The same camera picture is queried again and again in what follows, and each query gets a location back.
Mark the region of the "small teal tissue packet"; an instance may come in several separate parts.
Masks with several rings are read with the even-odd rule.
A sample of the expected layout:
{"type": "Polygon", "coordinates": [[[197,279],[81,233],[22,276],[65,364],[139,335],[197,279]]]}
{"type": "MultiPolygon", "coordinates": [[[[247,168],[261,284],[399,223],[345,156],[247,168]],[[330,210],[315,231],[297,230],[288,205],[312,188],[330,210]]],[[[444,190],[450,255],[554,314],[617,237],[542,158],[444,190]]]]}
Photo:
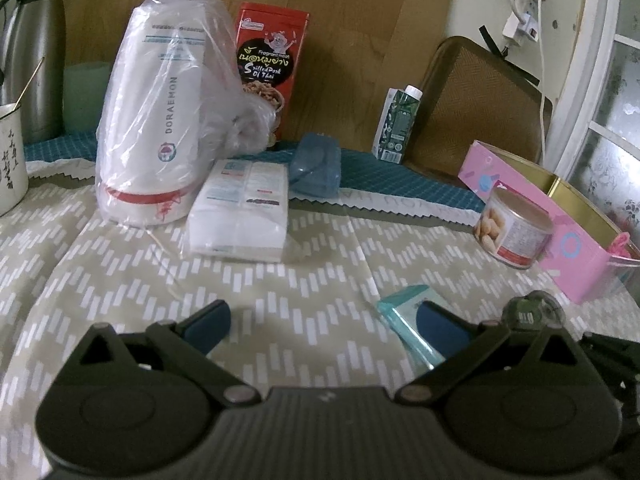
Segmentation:
{"type": "Polygon", "coordinates": [[[448,302],[434,288],[410,285],[376,305],[420,370],[432,370],[464,347],[466,340],[446,318],[448,302]]]}

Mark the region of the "blue glasses case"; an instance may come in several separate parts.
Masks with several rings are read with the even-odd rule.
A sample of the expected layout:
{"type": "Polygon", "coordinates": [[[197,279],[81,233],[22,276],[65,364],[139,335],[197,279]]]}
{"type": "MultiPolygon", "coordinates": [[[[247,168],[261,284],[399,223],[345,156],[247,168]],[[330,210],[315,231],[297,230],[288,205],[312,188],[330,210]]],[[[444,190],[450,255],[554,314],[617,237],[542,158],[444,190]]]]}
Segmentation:
{"type": "Polygon", "coordinates": [[[318,198],[337,198],[341,186],[342,152],[332,136],[306,133],[288,165],[291,191],[318,198]]]}

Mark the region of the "pink fluffy sock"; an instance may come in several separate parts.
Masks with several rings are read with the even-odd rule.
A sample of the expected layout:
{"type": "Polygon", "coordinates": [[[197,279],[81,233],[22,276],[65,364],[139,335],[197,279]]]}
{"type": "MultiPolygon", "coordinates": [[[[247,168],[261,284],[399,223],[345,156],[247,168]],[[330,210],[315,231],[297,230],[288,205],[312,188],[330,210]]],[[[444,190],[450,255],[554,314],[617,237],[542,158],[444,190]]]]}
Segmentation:
{"type": "Polygon", "coordinates": [[[608,253],[615,257],[627,258],[632,257],[629,249],[630,234],[628,232],[620,232],[612,243],[608,245],[608,253]]]}

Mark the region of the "pink gold tin box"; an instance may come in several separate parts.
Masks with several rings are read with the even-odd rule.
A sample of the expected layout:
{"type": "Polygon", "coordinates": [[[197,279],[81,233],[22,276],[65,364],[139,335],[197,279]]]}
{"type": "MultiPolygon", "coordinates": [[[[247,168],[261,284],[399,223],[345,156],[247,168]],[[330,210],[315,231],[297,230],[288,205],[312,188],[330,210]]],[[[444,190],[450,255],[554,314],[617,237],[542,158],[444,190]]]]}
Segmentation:
{"type": "Polygon", "coordinates": [[[560,177],[525,158],[475,141],[459,171],[460,180],[481,200],[503,184],[548,212],[554,233],[540,265],[559,289],[580,304],[626,290],[639,297],[639,249],[626,244],[629,257],[608,248],[620,228],[560,177]]]}

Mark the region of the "round food can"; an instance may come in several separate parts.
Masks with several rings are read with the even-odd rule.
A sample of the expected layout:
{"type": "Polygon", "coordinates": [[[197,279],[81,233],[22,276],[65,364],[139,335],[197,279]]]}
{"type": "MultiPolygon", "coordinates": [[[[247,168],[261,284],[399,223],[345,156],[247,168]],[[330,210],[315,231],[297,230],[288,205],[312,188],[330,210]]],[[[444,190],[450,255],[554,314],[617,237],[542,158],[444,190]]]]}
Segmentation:
{"type": "Polygon", "coordinates": [[[547,211],[501,183],[491,190],[473,229],[488,255],[518,269],[532,266],[553,232],[547,211]]]}

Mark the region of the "patterned beige tablecloth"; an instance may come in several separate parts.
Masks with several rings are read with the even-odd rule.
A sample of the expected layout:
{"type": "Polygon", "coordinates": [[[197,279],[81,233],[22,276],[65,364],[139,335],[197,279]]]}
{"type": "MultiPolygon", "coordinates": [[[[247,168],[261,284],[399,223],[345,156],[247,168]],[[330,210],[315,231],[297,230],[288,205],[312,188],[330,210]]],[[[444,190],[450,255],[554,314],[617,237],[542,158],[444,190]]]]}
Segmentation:
{"type": "Polygon", "coordinates": [[[231,330],[213,361],[258,390],[394,391],[420,366],[378,314],[378,300],[425,284],[477,323],[498,318],[515,296],[555,291],[541,268],[498,263],[467,226],[439,218],[296,200],[288,226],[289,263],[189,256],[181,223],[119,226],[102,217],[90,183],[35,180],[1,220],[2,477],[48,471],[35,414],[94,323],[137,332],[222,299],[231,330]]]}

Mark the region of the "white tissue pack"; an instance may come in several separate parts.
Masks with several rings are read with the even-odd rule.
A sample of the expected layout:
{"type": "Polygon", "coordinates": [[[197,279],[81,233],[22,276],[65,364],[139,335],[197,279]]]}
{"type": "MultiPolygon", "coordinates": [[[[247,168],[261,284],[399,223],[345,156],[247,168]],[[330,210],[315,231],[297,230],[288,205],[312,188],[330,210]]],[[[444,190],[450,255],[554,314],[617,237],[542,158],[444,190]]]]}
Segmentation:
{"type": "Polygon", "coordinates": [[[282,260],[288,238],[288,168],[219,159],[186,218],[191,254],[257,262],[282,260]]]}

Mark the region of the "teal mat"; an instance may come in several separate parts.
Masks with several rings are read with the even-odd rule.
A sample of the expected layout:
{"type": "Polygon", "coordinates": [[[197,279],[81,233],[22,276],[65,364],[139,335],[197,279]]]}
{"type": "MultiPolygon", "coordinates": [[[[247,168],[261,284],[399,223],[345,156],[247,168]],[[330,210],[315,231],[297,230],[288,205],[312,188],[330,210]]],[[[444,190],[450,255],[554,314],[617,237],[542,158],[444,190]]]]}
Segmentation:
{"type": "MultiPolygon", "coordinates": [[[[74,133],[53,140],[27,145],[29,162],[82,158],[94,162],[98,141],[93,133],[74,133]]],[[[430,203],[480,212],[483,201],[468,188],[424,177],[411,169],[380,162],[369,153],[342,149],[342,188],[393,196],[420,198],[430,203]]]]}

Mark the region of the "green drink carton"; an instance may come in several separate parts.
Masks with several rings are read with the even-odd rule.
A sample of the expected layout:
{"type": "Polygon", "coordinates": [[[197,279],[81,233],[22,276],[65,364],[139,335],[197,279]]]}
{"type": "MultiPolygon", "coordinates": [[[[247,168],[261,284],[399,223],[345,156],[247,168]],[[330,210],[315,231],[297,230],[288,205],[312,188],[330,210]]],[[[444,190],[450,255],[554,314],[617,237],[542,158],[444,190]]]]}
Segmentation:
{"type": "Polygon", "coordinates": [[[411,84],[405,89],[387,91],[372,145],[376,159],[396,165],[401,163],[422,96],[423,92],[411,84]]]}

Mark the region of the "white enamel mug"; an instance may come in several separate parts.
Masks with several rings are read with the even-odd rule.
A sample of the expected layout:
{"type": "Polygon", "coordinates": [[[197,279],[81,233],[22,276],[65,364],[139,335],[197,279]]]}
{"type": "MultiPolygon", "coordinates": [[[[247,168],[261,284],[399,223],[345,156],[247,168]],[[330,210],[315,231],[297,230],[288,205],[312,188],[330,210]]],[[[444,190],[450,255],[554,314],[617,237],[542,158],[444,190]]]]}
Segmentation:
{"type": "Polygon", "coordinates": [[[2,105],[0,119],[0,214],[14,208],[28,191],[21,107],[2,105]]]}

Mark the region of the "Doraemon cups in plastic bag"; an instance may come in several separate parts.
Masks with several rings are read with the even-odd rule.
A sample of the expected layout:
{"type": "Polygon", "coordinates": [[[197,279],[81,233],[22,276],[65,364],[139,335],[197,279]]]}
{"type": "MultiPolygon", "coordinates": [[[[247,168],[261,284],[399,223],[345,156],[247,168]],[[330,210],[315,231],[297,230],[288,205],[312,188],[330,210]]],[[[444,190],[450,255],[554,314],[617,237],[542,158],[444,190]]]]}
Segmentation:
{"type": "Polygon", "coordinates": [[[131,13],[96,133],[100,211],[126,226],[185,217],[214,162],[262,152],[276,118],[242,87],[220,0],[144,0],[131,13]]]}

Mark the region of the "brown woven chair mat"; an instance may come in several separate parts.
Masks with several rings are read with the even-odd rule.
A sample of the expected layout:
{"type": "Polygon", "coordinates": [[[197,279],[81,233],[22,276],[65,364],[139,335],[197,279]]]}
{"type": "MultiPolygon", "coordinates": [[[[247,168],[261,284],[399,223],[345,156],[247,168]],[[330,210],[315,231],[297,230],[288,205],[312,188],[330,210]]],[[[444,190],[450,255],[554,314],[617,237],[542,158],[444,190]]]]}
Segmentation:
{"type": "Polygon", "coordinates": [[[551,101],[506,61],[472,40],[444,40],[422,90],[402,160],[405,166],[454,182],[474,141],[540,161],[540,128],[549,125],[551,101]]]}

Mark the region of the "green cup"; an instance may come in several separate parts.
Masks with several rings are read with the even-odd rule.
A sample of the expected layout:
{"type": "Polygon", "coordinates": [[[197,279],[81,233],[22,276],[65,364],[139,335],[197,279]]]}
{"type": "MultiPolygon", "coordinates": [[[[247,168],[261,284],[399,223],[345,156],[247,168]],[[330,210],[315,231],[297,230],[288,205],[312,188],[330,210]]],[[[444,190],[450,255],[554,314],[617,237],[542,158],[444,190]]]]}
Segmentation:
{"type": "Polygon", "coordinates": [[[89,62],[67,66],[63,81],[63,120],[66,134],[96,133],[112,66],[89,62]]]}

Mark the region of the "red snack box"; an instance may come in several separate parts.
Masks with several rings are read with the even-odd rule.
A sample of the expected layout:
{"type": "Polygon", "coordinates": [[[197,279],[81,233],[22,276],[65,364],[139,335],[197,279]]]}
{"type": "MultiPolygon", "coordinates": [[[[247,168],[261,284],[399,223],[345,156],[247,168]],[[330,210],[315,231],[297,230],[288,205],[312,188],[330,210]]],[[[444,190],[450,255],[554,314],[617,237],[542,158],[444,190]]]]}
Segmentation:
{"type": "Polygon", "coordinates": [[[236,30],[236,62],[243,89],[259,96],[277,114],[268,146],[281,140],[288,102],[310,14],[301,10],[243,2],[236,30]]]}

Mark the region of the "wooden board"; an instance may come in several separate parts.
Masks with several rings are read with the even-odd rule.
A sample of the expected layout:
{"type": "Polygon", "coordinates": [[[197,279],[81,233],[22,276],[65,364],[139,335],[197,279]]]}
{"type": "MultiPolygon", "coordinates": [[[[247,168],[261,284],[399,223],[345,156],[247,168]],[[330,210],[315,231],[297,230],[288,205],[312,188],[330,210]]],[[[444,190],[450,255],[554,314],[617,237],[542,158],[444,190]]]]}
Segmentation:
{"type": "MultiPolygon", "coordinates": [[[[113,61],[143,0],[64,0],[66,62],[113,61]]],[[[282,136],[335,136],[366,152],[389,88],[418,86],[440,42],[451,0],[222,0],[286,6],[310,15],[282,136]]]]}

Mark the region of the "steel thermos jug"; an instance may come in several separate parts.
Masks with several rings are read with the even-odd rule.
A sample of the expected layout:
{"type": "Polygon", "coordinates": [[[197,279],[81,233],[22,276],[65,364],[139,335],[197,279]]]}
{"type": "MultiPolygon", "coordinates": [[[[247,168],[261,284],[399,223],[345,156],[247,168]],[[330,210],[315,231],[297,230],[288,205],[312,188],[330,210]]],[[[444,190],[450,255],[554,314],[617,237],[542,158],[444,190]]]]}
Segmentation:
{"type": "Polygon", "coordinates": [[[15,6],[1,32],[1,102],[20,104],[23,143],[63,133],[66,21],[63,0],[1,0],[15,6]]]}

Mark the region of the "white wall plug adapter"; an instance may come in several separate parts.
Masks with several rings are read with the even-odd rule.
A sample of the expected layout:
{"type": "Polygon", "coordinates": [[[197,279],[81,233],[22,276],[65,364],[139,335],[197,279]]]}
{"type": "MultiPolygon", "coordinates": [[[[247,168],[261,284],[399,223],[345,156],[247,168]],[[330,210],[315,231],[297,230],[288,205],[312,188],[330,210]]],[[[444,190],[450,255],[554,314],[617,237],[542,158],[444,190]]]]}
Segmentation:
{"type": "Polygon", "coordinates": [[[502,36],[508,44],[521,46],[525,39],[540,40],[541,3],[544,0],[509,0],[511,14],[506,20],[502,36]]]}

